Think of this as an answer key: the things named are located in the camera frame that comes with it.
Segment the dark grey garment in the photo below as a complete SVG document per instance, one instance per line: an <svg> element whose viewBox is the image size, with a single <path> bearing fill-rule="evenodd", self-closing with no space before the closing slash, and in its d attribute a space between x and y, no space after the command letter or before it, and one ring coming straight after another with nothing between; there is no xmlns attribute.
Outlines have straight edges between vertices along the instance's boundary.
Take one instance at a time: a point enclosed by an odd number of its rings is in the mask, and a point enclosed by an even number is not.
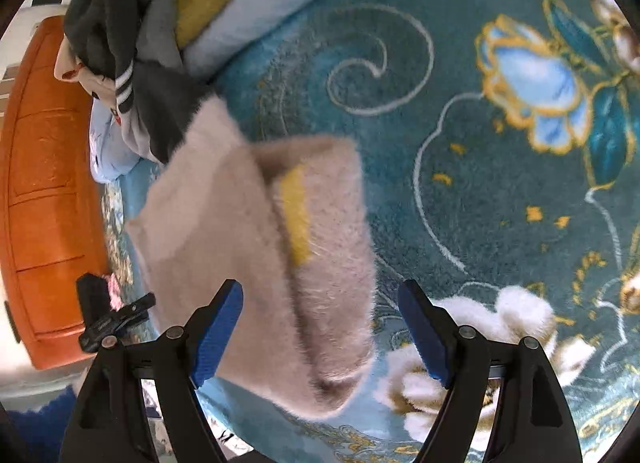
<svg viewBox="0 0 640 463"><path fill-rule="evenodd" d="M64 35L93 73L114 80L122 139L165 164L183 140L206 88L183 65L177 0L71 0Z"/></svg>

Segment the beige fuzzy sweater yellow letters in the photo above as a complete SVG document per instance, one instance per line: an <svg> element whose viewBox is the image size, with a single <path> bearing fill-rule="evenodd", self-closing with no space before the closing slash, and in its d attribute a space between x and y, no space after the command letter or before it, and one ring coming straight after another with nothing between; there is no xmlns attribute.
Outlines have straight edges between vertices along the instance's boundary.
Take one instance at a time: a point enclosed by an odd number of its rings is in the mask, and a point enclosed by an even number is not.
<svg viewBox="0 0 640 463"><path fill-rule="evenodd" d="M367 379L375 262L352 140L252 143L210 97L126 230L159 329L222 282L242 285L223 379L311 421L335 417Z"/></svg>

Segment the teal floral plush blanket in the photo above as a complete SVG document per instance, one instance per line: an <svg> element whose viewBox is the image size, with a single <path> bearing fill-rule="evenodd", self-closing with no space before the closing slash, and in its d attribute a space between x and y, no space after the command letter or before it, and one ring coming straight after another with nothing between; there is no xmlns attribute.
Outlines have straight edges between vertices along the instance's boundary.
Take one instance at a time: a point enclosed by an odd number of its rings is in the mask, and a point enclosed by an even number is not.
<svg viewBox="0 0 640 463"><path fill-rule="evenodd" d="M358 145L378 357L310 421L224 379L214 432L279 462L408 462L445 393L403 279L492 339L546 345L582 456L639 403L639 41L614 0L314 0L206 79L258 143Z"/></svg>

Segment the orange wooden bed frame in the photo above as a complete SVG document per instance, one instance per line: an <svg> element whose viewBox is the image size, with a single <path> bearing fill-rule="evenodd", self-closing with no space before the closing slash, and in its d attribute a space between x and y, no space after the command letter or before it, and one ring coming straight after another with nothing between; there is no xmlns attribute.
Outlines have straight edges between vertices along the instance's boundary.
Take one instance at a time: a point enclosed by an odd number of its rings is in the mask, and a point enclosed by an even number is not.
<svg viewBox="0 0 640 463"><path fill-rule="evenodd" d="M106 275L100 190L89 167L92 99L60 82L62 20L43 20L17 70L1 134L1 273L32 366L85 359L76 281Z"/></svg>

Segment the white cream garment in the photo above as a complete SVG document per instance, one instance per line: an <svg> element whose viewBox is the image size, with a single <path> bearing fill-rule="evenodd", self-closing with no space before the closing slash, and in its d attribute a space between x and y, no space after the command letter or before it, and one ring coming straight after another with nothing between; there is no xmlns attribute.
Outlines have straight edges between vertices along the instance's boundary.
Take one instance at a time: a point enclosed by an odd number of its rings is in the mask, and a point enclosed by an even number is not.
<svg viewBox="0 0 640 463"><path fill-rule="evenodd" d="M53 74L60 82L78 82L86 93L94 99L100 100L113 114L116 114L114 80L93 73L73 52L66 36L63 37L60 48L58 48Z"/></svg>

